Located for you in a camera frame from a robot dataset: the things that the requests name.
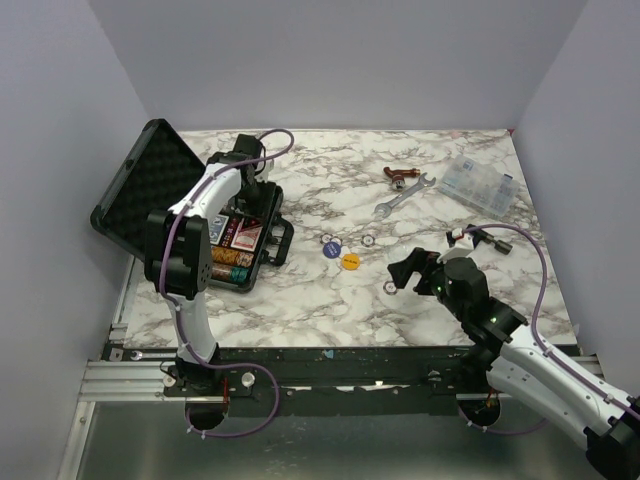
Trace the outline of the red triangular dealer button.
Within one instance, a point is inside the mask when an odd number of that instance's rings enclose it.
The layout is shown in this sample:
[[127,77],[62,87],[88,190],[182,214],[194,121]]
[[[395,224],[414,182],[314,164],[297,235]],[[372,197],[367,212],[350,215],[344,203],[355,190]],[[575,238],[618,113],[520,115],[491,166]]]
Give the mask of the red triangular dealer button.
[[244,217],[242,219],[241,225],[239,227],[240,231],[246,230],[260,230],[262,228],[262,222],[260,219],[252,218],[252,217]]

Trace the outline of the blue playing card deck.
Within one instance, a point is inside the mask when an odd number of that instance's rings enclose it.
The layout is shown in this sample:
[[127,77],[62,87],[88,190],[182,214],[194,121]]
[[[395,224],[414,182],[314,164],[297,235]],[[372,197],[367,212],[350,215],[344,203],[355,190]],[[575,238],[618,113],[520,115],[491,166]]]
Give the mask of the blue playing card deck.
[[221,238],[224,236],[229,217],[227,215],[217,215],[209,225],[209,240],[210,244],[216,246],[219,244]]

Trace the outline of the yellow big blind button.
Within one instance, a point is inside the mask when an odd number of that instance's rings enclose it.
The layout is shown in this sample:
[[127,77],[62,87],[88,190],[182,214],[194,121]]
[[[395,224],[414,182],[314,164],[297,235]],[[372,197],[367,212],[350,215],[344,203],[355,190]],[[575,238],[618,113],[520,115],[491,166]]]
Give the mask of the yellow big blind button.
[[348,253],[342,257],[341,265],[346,270],[354,271],[360,267],[361,259],[357,254]]

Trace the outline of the blue small blind button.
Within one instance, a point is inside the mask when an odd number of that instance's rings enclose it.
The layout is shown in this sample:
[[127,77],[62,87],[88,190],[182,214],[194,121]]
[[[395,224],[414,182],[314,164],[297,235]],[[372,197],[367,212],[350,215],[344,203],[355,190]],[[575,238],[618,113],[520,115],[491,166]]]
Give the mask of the blue small blind button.
[[330,241],[323,246],[323,255],[329,259],[339,258],[341,255],[341,245]]

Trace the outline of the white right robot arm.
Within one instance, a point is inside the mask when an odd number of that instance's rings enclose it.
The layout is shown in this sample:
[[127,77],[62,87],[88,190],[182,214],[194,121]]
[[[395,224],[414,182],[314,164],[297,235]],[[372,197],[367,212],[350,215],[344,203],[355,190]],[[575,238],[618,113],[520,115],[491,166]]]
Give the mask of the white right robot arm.
[[604,478],[638,478],[638,398],[589,372],[491,296],[472,259],[441,261],[422,248],[412,253],[421,276],[415,292],[434,296],[474,344],[459,370],[467,389],[490,385],[521,401],[582,447]]

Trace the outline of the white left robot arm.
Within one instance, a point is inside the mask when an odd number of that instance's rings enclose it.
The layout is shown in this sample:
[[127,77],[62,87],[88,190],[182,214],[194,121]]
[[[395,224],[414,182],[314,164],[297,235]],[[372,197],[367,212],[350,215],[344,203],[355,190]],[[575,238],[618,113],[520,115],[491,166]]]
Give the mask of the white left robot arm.
[[[188,370],[188,384],[201,395],[214,393],[222,380],[205,290],[212,281],[252,286],[263,262],[263,246],[281,220],[283,191],[268,175],[274,161],[292,147],[268,154],[265,137],[238,135],[231,151],[214,154],[183,196],[165,209],[151,211],[145,224],[145,277],[171,311],[179,340],[177,362]],[[249,254],[247,264],[214,259],[211,229],[220,215],[227,218],[222,230],[232,240],[256,230],[250,246],[227,246]]]

